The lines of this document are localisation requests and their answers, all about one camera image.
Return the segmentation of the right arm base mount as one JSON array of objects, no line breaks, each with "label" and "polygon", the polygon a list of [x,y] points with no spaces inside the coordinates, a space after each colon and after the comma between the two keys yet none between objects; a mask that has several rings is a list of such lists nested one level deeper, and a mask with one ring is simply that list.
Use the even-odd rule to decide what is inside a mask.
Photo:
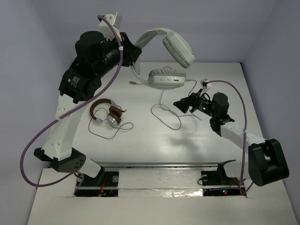
[{"label": "right arm base mount", "polygon": [[217,165],[216,170],[201,171],[197,184],[204,187],[203,196],[244,196],[246,189],[236,177],[228,177],[224,165],[234,162],[227,160]]}]

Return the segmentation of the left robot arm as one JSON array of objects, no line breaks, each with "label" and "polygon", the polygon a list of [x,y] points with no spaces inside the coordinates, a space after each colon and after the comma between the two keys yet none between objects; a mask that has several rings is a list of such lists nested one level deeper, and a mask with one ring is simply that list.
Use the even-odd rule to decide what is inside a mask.
[{"label": "left robot arm", "polygon": [[[106,40],[98,31],[83,33],[75,44],[76,58],[64,73],[59,86],[59,117],[94,97],[102,77],[118,65],[132,65],[142,53],[132,44],[125,32],[121,34],[123,53],[119,52],[116,39]],[[82,173],[92,184],[104,181],[105,168],[72,147],[84,108],[58,121],[51,129],[43,147],[34,151],[41,161],[50,162],[51,168],[60,173]]]}]

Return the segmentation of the white over-ear headphones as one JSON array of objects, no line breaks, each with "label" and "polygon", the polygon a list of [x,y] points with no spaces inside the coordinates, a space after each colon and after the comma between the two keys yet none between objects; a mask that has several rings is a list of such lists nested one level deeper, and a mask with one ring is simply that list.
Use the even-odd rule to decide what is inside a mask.
[{"label": "white over-ear headphones", "polygon": [[144,50],[150,42],[160,36],[162,44],[158,53],[159,62],[176,62],[180,68],[164,65],[153,68],[145,77],[142,72],[141,56],[131,66],[131,70],[137,80],[147,87],[157,90],[173,90],[182,87],[187,79],[187,69],[195,60],[192,48],[187,41],[177,32],[168,28],[153,28],[144,32],[134,43],[136,47]]}]

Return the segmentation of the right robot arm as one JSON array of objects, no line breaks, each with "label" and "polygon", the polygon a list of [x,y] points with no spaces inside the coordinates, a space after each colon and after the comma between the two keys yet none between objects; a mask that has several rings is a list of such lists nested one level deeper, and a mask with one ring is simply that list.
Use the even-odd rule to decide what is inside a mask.
[{"label": "right robot arm", "polygon": [[203,94],[190,96],[173,103],[183,113],[199,110],[210,116],[210,127],[220,137],[227,139],[248,154],[248,178],[261,187],[288,178],[289,168],[280,142],[264,139],[239,126],[228,114],[229,102],[224,93],[216,93],[212,99]]}]

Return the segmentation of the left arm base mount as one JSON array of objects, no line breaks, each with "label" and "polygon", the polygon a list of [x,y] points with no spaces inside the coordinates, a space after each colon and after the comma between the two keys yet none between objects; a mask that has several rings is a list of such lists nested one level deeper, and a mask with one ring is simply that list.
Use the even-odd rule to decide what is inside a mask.
[{"label": "left arm base mount", "polygon": [[77,197],[118,197],[119,170],[105,171],[101,182],[97,184],[86,175],[75,174],[76,183],[74,195]]}]

